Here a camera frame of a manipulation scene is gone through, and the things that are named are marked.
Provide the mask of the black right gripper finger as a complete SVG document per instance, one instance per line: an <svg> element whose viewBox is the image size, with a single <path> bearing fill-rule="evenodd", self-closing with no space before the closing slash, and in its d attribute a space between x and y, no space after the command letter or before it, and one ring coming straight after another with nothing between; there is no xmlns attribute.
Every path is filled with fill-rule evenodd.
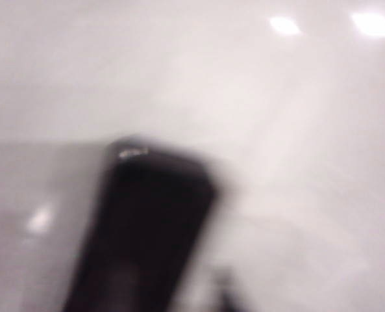
<svg viewBox="0 0 385 312"><path fill-rule="evenodd" d="M234 276L226 268L218 268L214 272L216 286L216 309L219 312L244 311L239 294L237 292Z"/></svg>

